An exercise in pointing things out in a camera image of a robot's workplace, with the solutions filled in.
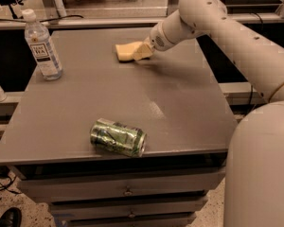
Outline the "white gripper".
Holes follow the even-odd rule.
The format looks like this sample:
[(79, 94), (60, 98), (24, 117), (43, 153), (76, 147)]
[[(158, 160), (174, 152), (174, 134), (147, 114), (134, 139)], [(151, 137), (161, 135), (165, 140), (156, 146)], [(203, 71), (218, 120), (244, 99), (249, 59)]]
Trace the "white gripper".
[(133, 59), (140, 61), (149, 58), (153, 54), (153, 48), (158, 51), (166, 51), (174, 47), (174, 43), (171, 40), (170, 33), (165, 30), (164, 23), (159, 22), (151, 29), (150, 39), (136, 42), (133, 47)]

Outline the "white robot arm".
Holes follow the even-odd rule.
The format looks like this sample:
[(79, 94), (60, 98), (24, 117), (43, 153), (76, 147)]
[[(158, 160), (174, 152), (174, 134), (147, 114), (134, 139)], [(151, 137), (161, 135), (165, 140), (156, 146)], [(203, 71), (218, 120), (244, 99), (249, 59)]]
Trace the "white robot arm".
[(179, 0), (136, 60), (208, 36), (263, 100), (229, 142), (223, 227), (284, 227), (284, 48), (229, 17), (220, 0)]

